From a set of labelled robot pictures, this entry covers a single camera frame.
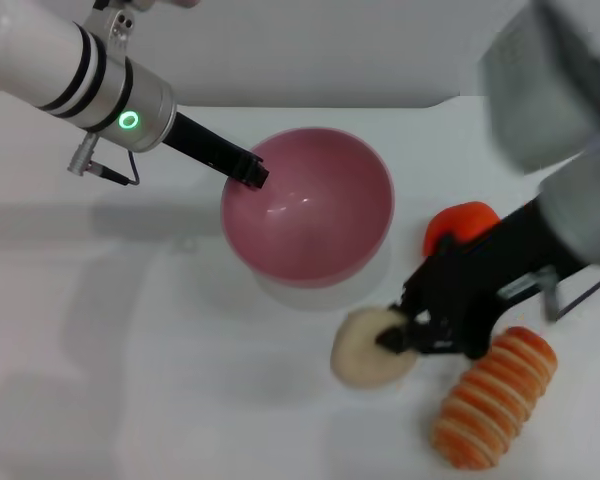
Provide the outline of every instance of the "white wall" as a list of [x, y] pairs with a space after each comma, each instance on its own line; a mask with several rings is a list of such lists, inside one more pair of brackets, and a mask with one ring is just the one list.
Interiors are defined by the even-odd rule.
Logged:
[[[82, 21], [91, 0], [39, 0]], [[203, 0], [140, 16], [134, 58], [183, 103], [422, 106], [476, 93], [475, 64], [525, 0]], [[566, 0], [600, 42], [600, 0]]]

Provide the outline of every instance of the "pink bowl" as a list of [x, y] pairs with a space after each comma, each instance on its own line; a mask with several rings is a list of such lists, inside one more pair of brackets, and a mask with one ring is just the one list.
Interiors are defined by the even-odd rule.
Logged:
[[340, 130], [301, 128], [257, 145], [269, 178], [262, 190], [229, 180], [222, 220], [251, 269], [297, 287], [341, 282], [371, 260], [393, 215], [382, 159]]

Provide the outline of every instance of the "striped toy bread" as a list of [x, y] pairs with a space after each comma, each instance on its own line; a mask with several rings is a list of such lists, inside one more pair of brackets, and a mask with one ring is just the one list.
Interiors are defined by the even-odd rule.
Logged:
[[523, 327], [509, 328], [442, 403], [433, 424], [433, 447], [456, 468], [496, 466], [557, 365], [555, 353], [542, 338]]

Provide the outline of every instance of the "toy bread roll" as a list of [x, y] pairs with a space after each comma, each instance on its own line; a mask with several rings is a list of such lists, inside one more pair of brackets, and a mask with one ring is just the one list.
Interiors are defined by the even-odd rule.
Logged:
[[494, 467], [518, 435], [556, 371], [558, 360], [538, 335], [513, 327], [451, 390], [431, 442], [454, 467]]
[[379, 388], [398, 380], [413, 368], [417, 354], [396, 355], [376, 344], [382, 332], [403, 326], [406, 318], [384, 308], [352, 312], [333, 342], [331, 370], [344, 385], [356, 389]]

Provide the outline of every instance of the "white table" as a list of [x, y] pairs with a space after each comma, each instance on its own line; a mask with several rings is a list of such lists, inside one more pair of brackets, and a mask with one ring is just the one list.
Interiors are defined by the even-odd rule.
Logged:
[[[244, 146], [331, 126], [369, 142], [396, 186], [387, 243], [352, 280], [297, 291], [257, 280], [223, 238], [224, 178], [160, 147], [122, 188], [65, 169], [81, 132], [0, 94], [0, 480], [473, 478], [428, 446], [466, 363], [422, 359], [361, 394], [329, 371], [352, 307], [396, 299], [428, 220], [534, 195], [490, 147], [480, 98], [427, 110], [184, 108]], [[103, 142], [103, 163], [128, 168]], [[572, 298], [600, 271], [566, 282]], [[600, 293], [548, 327], [537, 299], [505, 324], [544, 332], [560, 368], [501, 465], [481, 478], [600, 478]]]

